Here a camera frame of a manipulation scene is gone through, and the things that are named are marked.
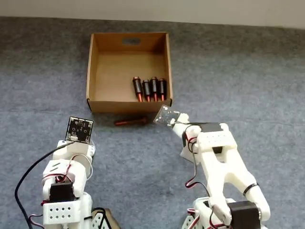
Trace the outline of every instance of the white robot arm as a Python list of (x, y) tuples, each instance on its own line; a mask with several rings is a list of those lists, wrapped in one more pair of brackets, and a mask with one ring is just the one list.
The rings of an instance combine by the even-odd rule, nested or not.
[(32, 221), (23, 209), (18, 189), (35, 162), (16, 187), (15, 196), (27, 220), (44, 229), (119, 229), (108, 209), (92, 208), (92, 198), (84, 191), (93, 174), (95, 145), (90, 140), (93, 121), (70, 117), (66, 139), (59, 141), (42, 174), (43, 225)]
[[(254, 176), (247, 170), (227, 124), (190, 123), (188, 115), (163, 106), (156, 123), (173, 128), (183, 139), (181, 156), (200, 163), (207, 179), (207, 198), (199, 198), (190, 210), (183, 229), (199, 225), (207, 228), (233, 229), (266, 228), (261, 222), (270, 218), (269, 205)], [(233, 184), (248, 201), (235, 202), (223, 194), (224, 183)]]

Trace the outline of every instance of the red wire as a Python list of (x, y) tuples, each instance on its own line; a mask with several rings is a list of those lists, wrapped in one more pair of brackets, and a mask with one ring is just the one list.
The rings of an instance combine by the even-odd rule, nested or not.
[(53, 176), (63, 176), (63, 177), (66, 176), (66, 178), (72, 183), (72, 180), (70, 179), (70, 177), (68, 177), (67, 175), (64, 175), (64, 174), (62, 174), (62, 173), (52, 173), (52, 174), (48, 174), (48, 175), (44, 176), (42, 179), (45, 179), (45, 178), (47, 178), (47, 177), (53, 177)]
[(224, 227), (225, 225), (224, 224), (216, 224), (214, 225), (216, 228), (218, 227)]
[(68, 165), (68, 168), (67, 168), (67, 170), (66, 170), (66, 174), (63, 176), (62, 179), (60, 179), (60, 182), (63, 182), (63, 181), (67, 178), (67, 174), (68, 174), (68, 171), (69, 171), (70, 167), (71, 167), (71, 164)]

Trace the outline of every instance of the wire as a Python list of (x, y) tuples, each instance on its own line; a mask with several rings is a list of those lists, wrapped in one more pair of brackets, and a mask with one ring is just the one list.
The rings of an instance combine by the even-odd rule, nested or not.
[[(53, 177), (53, 176), (62, 176), (62, 177), (65, 177), (65, 178), (67, 178), (71, 183), (72, 183), (72, 179), (69, 177), (69, 176), (67, 176), (67, 174), (62, 174), (62, 173), (52, 173), (52, 174), (48, 174), (48, 175), (46, 175), (46, 176), (44, 176), (43, 178), (42, 178), (42, 180), (44, 180), (45, 178), (47, 178), (47, 177)], [(65, 178), (63, 179), (60, 179), (60, 180), (58, 180), (58, 182), (63, 182), (64, 180), (65, 180)]]
[(210, 228), (212, 229), (218, 229), (218, 226), (217, 225), (214, 225), (213, 222), (212, 222), (212, 215), (214, 213), (214, 207), (212, 207), (212, 212), (211, 212), (211, 215), (210, 215), (210, 219), (209, 219), (209, 223), (210, 223)]
[(225, 227), (224, 224), (216, 224), (214, 225), (216, 228), (219, 228), (219, 227)]
[(193, 229), (193, 227), (197, 224), (197, 222), (199, 221), (200, 216), (196, 216), (196, 218), (194, 219), (194, 221), (190, 224), (190, 226), (187, 229)]
[(31, 165), (30, 168), (23, 174), (23, 176), (21, 177), (20, 181), (18, 182), (18, 184), (17, 184), (17, 186), (16, 186), (16, 189), (15, 189), (15, 199), (16, 199), (16, 202), (17, 202), (17, 204), (18, 204), (18, 206), (19, 206), (21, 212), (23, 213), (23, 216), (24, 216), (25, 220), (27, 221), (27, 224), (28, 224), (29, 229), (33, 229), (32, 224), (31, 224), (31, 220), (29, 219), (28, 214), (27, 214), (27, 212), (25, 211), (25, 209), (24, 209), (23, 205), (21, 204), (21, 202), (20, 202), (20, 200), (19, 200), (19, 197), (18, 197), (18, 190), (19, 190), (19, 188), (20, 188), (20, 185), (23, 183), (25, 177), (32, 171), (32, 169), (33, 169), (35, 166), (37, 166), (37, 164), (38, 164), (39, 162), (41, 162), (43, 159), (45, 159), (45, 158), (47, 158), (48, 156), (50, 156), (51, 154), (53, 154), (55, 151), (57, 151), (57, 150), (59, 150), (59, 149), (62, 149), (62, 148), (65, 148), (66, 146), (71, 145), (71, 144), (73, 144), (73, 143), (74, 143), (74, 142), (69, 142), (69, 143), (64, 144), (64, 145), (62, 145), (62, 146), (60, 146), (60, 147), (57, 147), (56, 149), (54, 149), (54, 150), (48, 152), (46, 155), (44, 155), (43, 157), (41, 157), (40, 159), (38, 159), (38, 160), (37, 160), (36, 162), (34, 162), (34, 164)]
[(194, 144), (196, 144), (197, 141), (194, 141), (194, 142), (191, 143), (191, 141), (194, 140), (194, 139), (197, 139), (197, 137), (191, 137), (190, 140), (188, 140), (188, 142), (187, 142), (187, 147), (188, 147), (188, 149), (189, 149), (189, 151), (190, 151), (191, 153), (197, 154), (197, 153), (194, 152), (194, 149), (193, 149)]
[(34, 222), (34, 221), (31, 219), (32, 217), (41, 217), (41, 216), (43, 216), (43, 215), (42, 215), (42, 214), (41, 214), (41, 215), (32, 214), (32, 215), (30, 215), (29, 220), (30, 220), (31, 224), (33, 224), (33, 225), (35, 225), (35, 226), (37, 226), (37, 227), (40, 227), (40, 228), (44, 229), (44, 226), (43, 226), (43, 225), (41, 225), (41, 224), (39, 224), (39, 223), (36, 223), (36, 222)]
[(89, 176), (87, 177), (87, 180), (89, 180), (89, 179), (92, 177), (92, 175), (93, 175), (93, 166), (92, 166), (92, 163), (91, 163), (90, 159), (89, 159), (85, 154), (75, 154), (73, 157), (71, 157), (70, 163), (71, 163), (71, 161), (72, 161), (74, 158), (76, 158), (77, 156), (83, 156), (83, 157), (86, 158), (87, 161), (89, 162), (89, 164), (90, 164), (90, 174), (89, 174)]
[(193, 148), (191, 148), (190, 152), (192, 153), (193, 159), (194, 159), (194, 176), (185, 183), (185, 187), (192, 188), (195, 185), (200, 184), (200, 185), (202, 185), (204, 187), (208, 197), (210, 197), (210, 193), (209, 193), (208, 188), (206, 187), (205, 184), (203, 184), (203, 183), (201, 183), (199, 181), (191, 183), (196, 178), (196, 176), (197, 176), (197, 162), (196, 162), (195, 154), (193, 152)]

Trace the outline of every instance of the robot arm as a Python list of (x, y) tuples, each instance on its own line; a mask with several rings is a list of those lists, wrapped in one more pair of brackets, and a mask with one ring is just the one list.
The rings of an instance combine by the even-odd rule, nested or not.
[[(241, 159), (227, 124), (190, 123), (187, 114), (171, 111), (167, 106), (161, 108), (155, 122), (173, 128), (183, 139), (181, 156), (203, 167), (209, 197), (206, 204), (202, 198), (196, 200), (194, 209), (204, 228), (213, 225), (209, 221), (213, 212), (215, 217), (211, 218), (216, 224), (234, 229), (263, 228), (260, 222), (270, 218), (269, 205)], [(224, 183), (233, 184), (248, 201), (226, 199)]]

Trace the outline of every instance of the black cable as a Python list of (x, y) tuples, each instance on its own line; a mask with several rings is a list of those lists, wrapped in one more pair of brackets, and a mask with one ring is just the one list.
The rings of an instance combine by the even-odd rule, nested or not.
[(60, 147), (57, 147), (56, 149), (52, 150), (51, 152), (47, 153), (46, 155), (44, 155), (43, 157), (41, 157), (39, 160), (37, 160), (33, 165), (31, 165), (31, 167), (23, 174), (22, 178), (20, 179), (20, 181), (18, 182), (17, 186), (16, 186), (16, 189), (15, 189), (15, 199), (16, 199), (16, 202), (19, 206), (19, 208), (21, 209), (21, 212), (23, 213), (23, 216), (25, 217), (25, 220), (27, 221), (27, 224), (29, 226), (29, 229), (33, 229), (32, 227), (32, 224), (31, 224), (31, 221), (28, 217), (28, 214), (27, 212), (25, 211), (23, 205), (21, 204), (20, 200), (19, 200), (19, 197), (18, 197), (18, 190), (20, 188), (20, 185), (22, 184), (22, 182), (24, 181), (25, 177), (31, 172), (31, 170), (37, 166), (37, 164), (39, 162), (41, 162), (43, 159), (47, 158), (48, 156), (50, 156), (51, 154), (53, 154), (55, 151), (59, 150), (59, 149), (62, 149), (62, 148), (65, 148), (66, 146), (68, 145), (71, 145), (73, 144), (74, 142), (70, 142), (70, 143), (67, 143), (67, 144), (64, 144)]
[(212, 222), (212, 215), (214, 213), (214, 207), (212, 207), (212, 212), (211, 212), (211, 215), (210, 215), (210, 220), (209, 220), (209, 223), (210, 223), (210, 226), (213, 228), (213, 229), (218, 229), (218, 227), (216, 227), (213, 222)]

